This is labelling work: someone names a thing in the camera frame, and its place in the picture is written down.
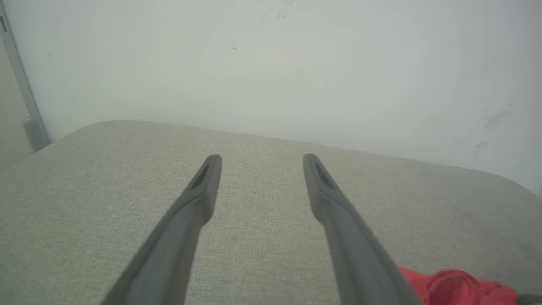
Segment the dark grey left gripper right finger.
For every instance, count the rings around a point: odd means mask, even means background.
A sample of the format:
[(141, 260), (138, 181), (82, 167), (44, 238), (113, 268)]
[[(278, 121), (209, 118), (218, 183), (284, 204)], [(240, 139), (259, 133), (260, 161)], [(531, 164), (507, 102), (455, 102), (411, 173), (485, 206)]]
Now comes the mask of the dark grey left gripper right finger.
[(341, 305), (421, 305), (319, 158), (305, 154), (303, 168), (310, 208), (325, 230)]

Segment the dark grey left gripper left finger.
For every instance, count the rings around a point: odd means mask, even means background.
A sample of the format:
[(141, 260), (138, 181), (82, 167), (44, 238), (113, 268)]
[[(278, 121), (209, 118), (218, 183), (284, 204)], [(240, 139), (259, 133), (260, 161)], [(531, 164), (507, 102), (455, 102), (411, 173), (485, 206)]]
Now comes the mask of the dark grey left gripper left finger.
[(201, 229), (213, 216), (222, 158), (210, 155), (101, 305), (184, 305)]

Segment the red cloth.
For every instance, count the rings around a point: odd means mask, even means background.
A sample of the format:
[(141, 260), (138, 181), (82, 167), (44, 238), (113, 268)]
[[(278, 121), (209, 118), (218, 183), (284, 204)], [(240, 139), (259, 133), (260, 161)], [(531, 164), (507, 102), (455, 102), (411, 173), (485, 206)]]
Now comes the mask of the red cloth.
[(432, 275), (399, 268), (422, 305), (516, 305), (517, 292), (500, 282), (480, 280), (460, 269)]

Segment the grey metal frame post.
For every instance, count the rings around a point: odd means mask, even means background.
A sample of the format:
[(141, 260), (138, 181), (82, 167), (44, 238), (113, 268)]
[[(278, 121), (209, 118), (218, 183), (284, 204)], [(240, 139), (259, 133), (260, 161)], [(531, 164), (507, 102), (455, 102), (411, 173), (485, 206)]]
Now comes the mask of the grey metal frame post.
[(50, 144), (50, 140), (43, 125), (42, 118), (39, 114), (25, 69), (23, 68), (21, 57), (12, 34), (11, 25), (8, 22), (3, 2), (4, 0), (0, 0), (0, 38), (2, 39), (2, 43), (4, 43), (6, 56), (11, 64), (15, 81), (19, 87), (22, 99), (25, 102), (25, 108), (28, 112), (28, 115), (23, 122), (23, 127), (25, 128), (25, 132), (29, 138), (33, 150), (37, 152), (48, 146)]

